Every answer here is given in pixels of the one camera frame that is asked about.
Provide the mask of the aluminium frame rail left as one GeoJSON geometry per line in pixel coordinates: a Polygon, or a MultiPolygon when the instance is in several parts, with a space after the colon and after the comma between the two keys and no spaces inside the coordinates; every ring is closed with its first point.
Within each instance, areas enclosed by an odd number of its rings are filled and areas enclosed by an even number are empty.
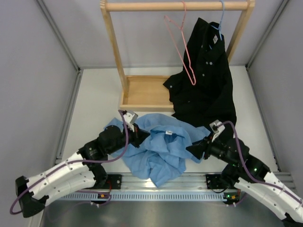
{"type": "Polygon", "coordinates": [[[70,48],[68,47],[57,23],[55,22],[49,8],[47,7],[45,1],[43,0],[36,0],[35,3],[37,4],[39,10],[41,11],[42,15],[46,19],[48,25],[50,26],[54,36],[56,37],[57,41],[59,42],[61,49],[65,53],[66,57],[68,58],[70,64],[73,67],[74,74],[72,79],[72,87],[69,94],[68,102],[67,102],[67,109],[63,115],[63,122],[60,129],[59,139],[56,143],[56,147],[54,150],[54,154],[50,159],[50,166],[54,166],[56,162],[62,159],[62,154],[64,152],[68,131],[72,119],[72,114],[74,111],[76,98],[80,88],[80,81],[83,75],[83,70],[79,67],[78,63],[76,62],[70,48]]]}

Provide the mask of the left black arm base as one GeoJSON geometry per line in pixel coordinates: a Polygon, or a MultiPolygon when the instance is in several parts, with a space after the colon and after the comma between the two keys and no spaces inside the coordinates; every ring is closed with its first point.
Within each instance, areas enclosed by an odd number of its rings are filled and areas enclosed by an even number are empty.
{"type": "Polygon", "coordinates": [[[103,186],[103,189],[120,190],[122,184],[122,175],[109,174],[107,180],[103,186]]]}

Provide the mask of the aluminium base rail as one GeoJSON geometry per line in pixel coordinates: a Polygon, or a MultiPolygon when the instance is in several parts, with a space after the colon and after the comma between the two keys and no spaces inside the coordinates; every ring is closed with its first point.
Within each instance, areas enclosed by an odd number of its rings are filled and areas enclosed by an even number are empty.
{"type": "Polygon", "coordinates": [[[146,179],[136,177],[131,173],[123,173],[121,174],[122,184],[120,190],[208,190],[205,178],[206,174],[220,173],[183,173],[175,176],[152,176],[146,179]]]}

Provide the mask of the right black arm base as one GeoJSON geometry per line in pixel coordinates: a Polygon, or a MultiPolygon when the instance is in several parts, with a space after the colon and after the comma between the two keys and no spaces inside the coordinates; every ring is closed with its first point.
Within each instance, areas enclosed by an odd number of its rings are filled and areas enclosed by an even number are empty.
{"type": "Polygon", "coordinates": [[[221,181],[220,174],[206,174],[206,185],[209,190],[224,190],[226,187],[223,185],[221,181]]]}

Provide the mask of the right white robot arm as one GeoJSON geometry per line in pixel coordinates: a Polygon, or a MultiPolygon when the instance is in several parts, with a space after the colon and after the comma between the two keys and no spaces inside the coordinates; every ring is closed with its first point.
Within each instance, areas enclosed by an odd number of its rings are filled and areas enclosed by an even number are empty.
{"type": "Polygon", "coordinates": [[[239,139],[226,143],[206,137],[186,148],[198,159],[213,156],[227,165],[220,182],[229,189],[245,192],[270,209],[285,227],[303,225],[303,200],[289,189],[261,160],[249,153],[239,139]]]}

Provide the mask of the light blue shirt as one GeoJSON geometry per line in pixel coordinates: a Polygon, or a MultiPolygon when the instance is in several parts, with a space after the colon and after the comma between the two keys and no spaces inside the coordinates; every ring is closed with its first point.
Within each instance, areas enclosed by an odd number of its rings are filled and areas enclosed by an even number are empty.
{"type": "Polygon", "coordinates": [[[200,163],[186,147],[210,135],[204,127],[160,113],[149,113],[139,117],[136,124],[148,131],[150,136],[138,147],[128,145],[112,154],[121,156],[131,173],[139,178],[181,175],[186,170],[186,160],[200,163]]]}

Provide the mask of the black shirt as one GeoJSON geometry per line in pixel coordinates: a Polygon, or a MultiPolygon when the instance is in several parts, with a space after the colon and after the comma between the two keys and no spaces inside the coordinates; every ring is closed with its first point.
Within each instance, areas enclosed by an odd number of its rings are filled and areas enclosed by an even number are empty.
{"type": "Polygon", "coordinates": [[[237,122],[232,75],[218,26],[197,19],[184,52],[182,71],[163,84],[173,103],[173,117],[195,127],[209,128],[216,120],[237,122]]]}

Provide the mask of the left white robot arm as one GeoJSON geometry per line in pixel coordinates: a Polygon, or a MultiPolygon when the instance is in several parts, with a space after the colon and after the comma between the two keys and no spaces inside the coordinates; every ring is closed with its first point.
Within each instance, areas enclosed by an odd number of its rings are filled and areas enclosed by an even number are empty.
{"type": "Polygon", "coordinates": [[[108,155],[126,150],[129,144],[139,147],[149,135],[137,125],[125,130],[110,125],[61,163],[38,175],[17,178],[16,194],[23,217],[32,217],[75,191],[105,187],[108,176],[102,163],[108,162],[108,155]]]}

